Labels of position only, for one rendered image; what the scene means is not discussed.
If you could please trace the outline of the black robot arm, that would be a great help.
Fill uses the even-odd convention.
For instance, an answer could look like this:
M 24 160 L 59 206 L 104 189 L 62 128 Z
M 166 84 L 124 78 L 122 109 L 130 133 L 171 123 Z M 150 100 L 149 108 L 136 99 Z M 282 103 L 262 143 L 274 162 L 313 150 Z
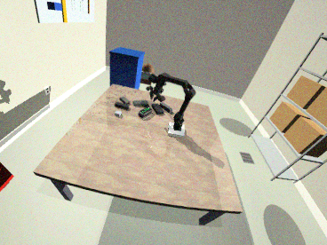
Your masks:
M 187 109 L 187 106 L 190 102 L 190 100 L 195 96 L 195 90 L 193 87 L 188 83 L 187 80 L 179 79 L 177 77 L 170 76 L 167 73 L 161 73 L 159 76 L 156 76 L 154 73 L 152 73 L 148 80 L 155 84 L 156 83 L 156 88 L 161 89 L 161 93 L 164 91 L 163 86 L 167 85 L 166 83 L 174 83 L 177 85 L 180 85 L 183 87 L 184 92 L 186 93 L 185 95 L 185 100 L 180 108 L 180 110 L 174 115 L 173 120 L 174 120 L 174 125 L 173 128 L 174 130 L 180 130 L 182 127 L 182 123 L 185 122 L 183 116 L 184 112 Z M 188 90 L 189 89 L 189 90 Z

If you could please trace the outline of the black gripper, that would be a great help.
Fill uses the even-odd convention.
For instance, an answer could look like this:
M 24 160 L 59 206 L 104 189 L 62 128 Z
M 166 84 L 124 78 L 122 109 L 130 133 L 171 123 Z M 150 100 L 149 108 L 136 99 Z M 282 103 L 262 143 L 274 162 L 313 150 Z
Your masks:
M 151 100 L 152 100 L 152 98 L 154 97 L 154 94 L 156 95 L 156 97 L 154 97 L 154 100 L 153 100 L 153 102 L 155 101 L 155 100 L 159 100 L 160 102 L 163 102 L 163 101 L 165 101 L 165 97 L 162 95 L 160 95 L 159 93 L 161 93 L 160 91 L 161 91 L 161 89 L 159 89 L 159 88 L 156 88 L 156 87 L 151 87 L 151 86 L 148 86 L 147 88 L 146 88 L 146 90 L 147 91 L 149 91 L 150 90 L 150 92 L 149 92 L 149 94 L 150 94 L 150 98 L 151 98 Z

